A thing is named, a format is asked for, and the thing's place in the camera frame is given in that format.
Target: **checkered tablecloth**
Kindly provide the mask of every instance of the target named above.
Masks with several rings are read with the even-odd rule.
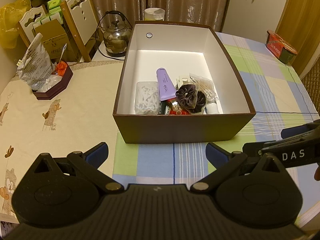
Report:
[[[255,117],[230,141],[216,142],[231,152],[246,142],[279,140],[282,129],[319,119],[311,99],[294,69],[281,63],[265,44],[217,33],[236,64],[249,91]],[[206,143],[162,145],[125,144],[118,133],[113,178],[123,185],[186,183],[215,170],[205,156]],[[313,180],[317,164],[289,169],[305,195],[300,214],[320,211],[319,183]],[[303,217],[305,221],[312,215]]]

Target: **yellow plastic bag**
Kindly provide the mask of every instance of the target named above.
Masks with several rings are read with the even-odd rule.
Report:
[[[17,0],[0,8],[0,45],[2,48],[16,47],[19,36],[16,25],[30,9],[30,0]]]

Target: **cardboard box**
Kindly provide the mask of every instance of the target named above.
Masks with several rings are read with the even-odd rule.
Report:
[[[58,59],[61,56],[61,50],[67,43],[67,49],[63,54],[65,61],[78,62],[81,58],[80,50],[78,49],[73,36],[65,25],[66,30],[58,22],[57,19],[49,21],[35,28],[36,34],[43,35],[41,41],[48,52],[50,59]]]
[[[213,80],[220,114],[137,115],[139,81],[157,81],[165,68],[174,82],[189,73]],[[137,21],[122,68],[113,117],[126,143],[187,143],[229,140],[256,114],[227,50],[206,25]]]

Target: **orange flower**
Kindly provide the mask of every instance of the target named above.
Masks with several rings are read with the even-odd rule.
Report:
[[[65,63],[64,61],[60,61],[56,66],[56,71],[57,71],[58,75],[63,76],[67,67],[68,67],[67,63]]]

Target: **red packaging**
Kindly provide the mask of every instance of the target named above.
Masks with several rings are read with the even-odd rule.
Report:
[[[282,63],[287,64],[298,54],[296,49],[282,39],[272,30],[268,30],[267,48],[279,59]]]
[[[183,109],[177,102],[176,98],[166,100],[167,106],[164,114],[190,114],[187,110]]]

